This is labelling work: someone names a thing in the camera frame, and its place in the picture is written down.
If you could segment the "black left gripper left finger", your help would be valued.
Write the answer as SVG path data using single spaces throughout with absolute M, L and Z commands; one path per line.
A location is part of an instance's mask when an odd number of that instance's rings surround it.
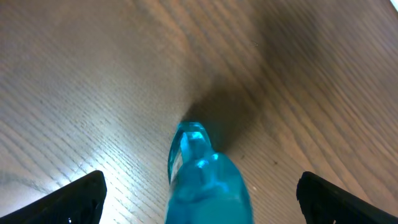
M 104 174 L 95 170 L 1 217 L 1 224 L 98 224 L 106 193 Z

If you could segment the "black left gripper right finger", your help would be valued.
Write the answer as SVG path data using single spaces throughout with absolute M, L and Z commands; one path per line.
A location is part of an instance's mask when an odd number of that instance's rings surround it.
M 309 224 L 397 224 L 397 217 L 305 171 L 296 197 Z

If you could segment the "blue mouthwash bottle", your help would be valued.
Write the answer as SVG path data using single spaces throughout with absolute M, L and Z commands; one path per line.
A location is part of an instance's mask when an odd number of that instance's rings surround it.
M 181 122 L 167 163 L 169 224 L 253 224 L 251 199 L 234 163 L 198 122 Z

